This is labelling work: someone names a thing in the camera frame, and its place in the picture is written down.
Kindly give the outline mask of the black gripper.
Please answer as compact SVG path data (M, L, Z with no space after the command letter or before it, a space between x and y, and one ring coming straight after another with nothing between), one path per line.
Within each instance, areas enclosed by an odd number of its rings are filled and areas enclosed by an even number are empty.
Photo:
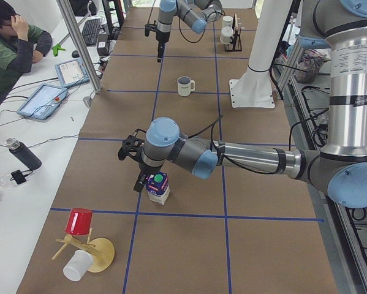
M169 32L163 32L157 29L156 40L158 41L157 62L162 62L162 59L164 57L165 42L169 41Z
M146 178L149 177L149 175L155 175L156 173L158 173L161 170L162 165L153 167L144 162L139 162L138 166L140 167L140 173L135 182L134 191L141 193L146 185Z

